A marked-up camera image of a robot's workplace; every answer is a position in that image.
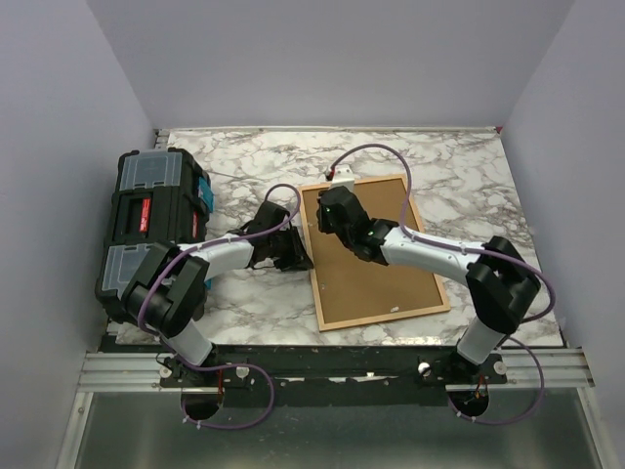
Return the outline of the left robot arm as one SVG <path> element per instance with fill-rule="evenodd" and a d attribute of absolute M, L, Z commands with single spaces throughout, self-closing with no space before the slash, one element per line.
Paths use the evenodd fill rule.
<path fill-rule="evenodd" d="M 313 267 L 292 218 L 286 208 L 265 200 L 252 220 L 219 238 L 156 242 L 130 279 L 121 295 L 123 310 L 182 358 L 192 384 L 209 384 L 217 371 L 210 357 L 214 345 L 193 319 L 204 309 L 210 280 L 267 260 L 287 273 Z"/>

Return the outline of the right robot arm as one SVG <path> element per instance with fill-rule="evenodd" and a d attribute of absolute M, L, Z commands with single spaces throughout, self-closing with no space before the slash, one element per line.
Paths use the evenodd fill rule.
<path fill-rule="evenodd" d="M 317 201 L 319 230 L 338 237 L 358 259 L 422 269 L 468 288 L 476 317 L 449 359 L 450 373 L 460 382 L 482 375 L 490 353 L 517 331 L 540 291 L 536 271 L 506 238 L 464 243 L 420 234 L 369 217 L 345 187 L 325 190 Z"/>

